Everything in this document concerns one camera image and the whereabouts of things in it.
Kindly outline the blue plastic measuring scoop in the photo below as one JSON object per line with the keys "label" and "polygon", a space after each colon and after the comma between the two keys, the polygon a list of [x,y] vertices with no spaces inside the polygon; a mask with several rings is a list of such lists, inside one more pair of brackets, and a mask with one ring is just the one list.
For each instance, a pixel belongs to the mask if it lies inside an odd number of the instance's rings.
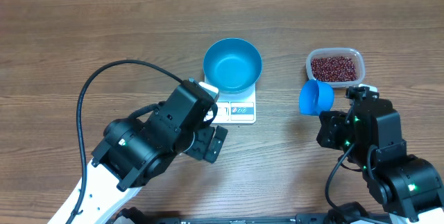
{"label": "blue plastic measuring scoop", "polygon": [[301,89],[299,110],[301,114],[318,116],[330,111],[334,104],[334,90],[327,83],[308,80]]}

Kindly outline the red adzuki beans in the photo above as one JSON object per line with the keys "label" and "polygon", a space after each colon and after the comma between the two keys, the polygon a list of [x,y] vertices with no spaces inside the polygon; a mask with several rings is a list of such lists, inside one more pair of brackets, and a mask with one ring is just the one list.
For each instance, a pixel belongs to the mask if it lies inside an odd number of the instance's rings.
{"label": "red adzuki beans", "polygon": [[311,70],[316,80],[323,82],[348,82],[357,79],[356,65],[351,58],[332,56],[314,58]]}

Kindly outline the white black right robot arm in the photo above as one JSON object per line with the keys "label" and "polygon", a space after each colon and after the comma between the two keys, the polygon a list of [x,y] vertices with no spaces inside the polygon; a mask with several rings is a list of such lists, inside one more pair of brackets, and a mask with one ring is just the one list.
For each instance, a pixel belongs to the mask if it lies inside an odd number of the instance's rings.
{"label": "white black right robot arm", "polygon": [[408,154],[392,102],[367,86],[349,87],[345,97],[347,112],[319,114],[318,144],[344,152],[335,167],[356,164],[392,223],[443,222],[443,181],[430,162]]}

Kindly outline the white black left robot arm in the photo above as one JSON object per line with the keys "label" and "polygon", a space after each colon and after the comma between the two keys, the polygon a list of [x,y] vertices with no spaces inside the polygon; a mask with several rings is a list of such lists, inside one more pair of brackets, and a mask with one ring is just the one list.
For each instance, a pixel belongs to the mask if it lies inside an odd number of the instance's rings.
{"label": "white black left robot arm", "polygon": [[107,223],[181,153],[214,163],[228,133],[205,118],[217,111],[218,98],[216,87],[185,80],[148,108],[147,121],[133,114],[111,122],[92,152],[86,186],[76,185],[50,222]]}

